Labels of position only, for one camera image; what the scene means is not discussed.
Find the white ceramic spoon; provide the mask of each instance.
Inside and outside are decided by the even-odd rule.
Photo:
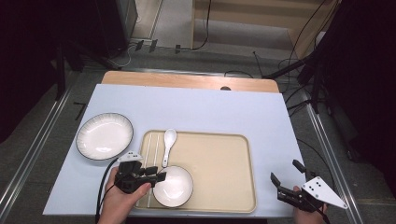
[[[163,155],[163,168],[168,166],[169,151],[175,143],[177,138],[177,133],[174,129],[168,129],[165,132],[163,141],[165,142],[165,154]]]

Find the beige tray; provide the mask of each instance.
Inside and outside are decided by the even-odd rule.
[[[162,169],[164,131],[147,132],[140,155],[143,167]],[[186,169],[194,189],[178,210],[250,213],[256,207],[248,140],[237,134],[177,132],[168,166]],[[170,209],[157,202],[152,192],[136,204],[141,209]]]

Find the table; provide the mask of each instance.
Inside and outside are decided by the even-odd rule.
[[[274,81],[108,72],[102,83],[96,87],[80,127],[100,113],[113,111],[127,115],[134,125],[134,139],[127,151],[136,151],[147,131],[169,127],[206,133],[239,133],[250,144],[257,198],[257,206],[252,213],[134,209],[132,216],[291,217],[291,206],[276,199],[276,188],[270,174],[274,172],[287,188],[302,185],[304,175],[291,162],[294,159],[303,160],[283,97]],[[228,86],[232,91],[220,91],[222,86]],[[44,215],[93,215],[98,186],[108,163],[84,158],[74,141],[49,196]]]
[[[322,1],[318,0],[212,0],[210,20],[288,28],[290,40],[293,45],[296,45],[296,54],[301,59],[306,56],[318,33],[325,29],[326,22],[331,20],[338,1],[325,1],[311,21],[307,23],[321,3]],[[194,22],[196,19],[206,20],[208,6],[209,0],[193,0],[192,38]]]

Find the white table surface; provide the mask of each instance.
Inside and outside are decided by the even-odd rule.
[[[301,163],[303,160],[282,94],[98,84],[79,127],[88,119],[108,112],[124,115],[134,126],[134,138],[124,152],[138,152],[146,132],[169,128],[183,132],[242,134],[250,145],[257,197],[257,207],[252,213],[134,209],[132,216],[292,216],[292,207],[276,198],[276,187],[270,179],[274,172],[282,186],[290,189],[305,182],[304,175],[292,165],[293,160]],[[94,215],[99,185],[110,162],[86,159],[78,152],[75,139],[43,214]]]

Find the white plate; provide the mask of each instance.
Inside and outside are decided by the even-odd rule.
[[[77,148],[92,160],[107,160],[119,155],[131,143],[134,129],[121,114],[100,114],[88,120],[78,131]]]
[[[155,184],[153,189],[157,201],[167,207],[179,207],[186,203],[193,189],[189,172],[178,166],[168,166],[162,172],[166,172],[165,180]]]

